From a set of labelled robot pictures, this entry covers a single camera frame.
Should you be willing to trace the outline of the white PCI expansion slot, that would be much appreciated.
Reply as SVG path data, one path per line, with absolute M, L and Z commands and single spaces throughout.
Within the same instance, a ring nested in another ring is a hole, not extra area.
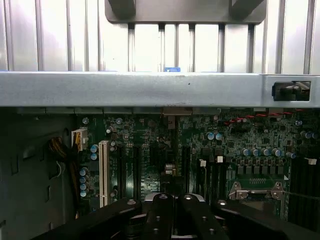
M 110 168 L 110 143 L 102 140 L 98 144 L 99 149 L 99 202 L 103 208 L 110 203 L 109 197 L 109 168 Z

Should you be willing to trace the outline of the green motherboard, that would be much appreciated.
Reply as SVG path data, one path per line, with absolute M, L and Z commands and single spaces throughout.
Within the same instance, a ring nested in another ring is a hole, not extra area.
M 81 117 L 87 149 L 79 152 L 80 216 L 100 208 L 99 142 L 109 141 L 109 204 L 134 194 L 135 124 L 151 114 L 104 114 Z M 320 110 L 255 111 L 227 109 L 208 116 L 204 132 L 213 150 L 209 159 L 207 197 L 230 200 L 235 181 L 244 188 L 264 189 L 281 182 L 284 206 L 274 199 L 235 200 L 320 233 Z

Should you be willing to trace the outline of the white power connector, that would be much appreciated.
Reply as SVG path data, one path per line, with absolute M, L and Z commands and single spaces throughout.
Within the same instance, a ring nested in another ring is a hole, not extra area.
M 88 130 L 86 128 L 76 129 L 71 132 L 71 147 L 78 152 L 88 148 L 88 141 Z

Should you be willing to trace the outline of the open metal PC case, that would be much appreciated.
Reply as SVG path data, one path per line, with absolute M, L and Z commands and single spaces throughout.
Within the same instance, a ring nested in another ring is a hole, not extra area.
M 97 115 L 157 115 L 191 108 L 320 110 L 319 75 L 182 72 L 0 72 L 0 240 L 32 240 L 79 215 L 79 151 L 71 132 Z M 179 197 L 149 194 L 112 240 L 141 240 L 154 195 L 173 197 L 171 240 L 198 240 Z M 212 209 L 217 201 L 206 203 Z

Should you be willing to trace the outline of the grey plastic parts rack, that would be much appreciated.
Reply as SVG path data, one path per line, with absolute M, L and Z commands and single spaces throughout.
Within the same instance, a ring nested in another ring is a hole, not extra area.
M 124 24 L 252 24 L 267 15 L 267 0 L 104 0 L 105 16 Z

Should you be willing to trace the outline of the CPU socket with metal frame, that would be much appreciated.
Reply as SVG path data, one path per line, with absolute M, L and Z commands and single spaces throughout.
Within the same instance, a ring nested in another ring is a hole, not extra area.
M 272 187 L 267 188 L 245 188 L 239 181 L 235 181 L 227 196 L 230 200 L 244 200 L 249 197 L 273 199 L 279 201 L 281 207 L 285 203 L 285 191 L 280 181 L 276 181 Z

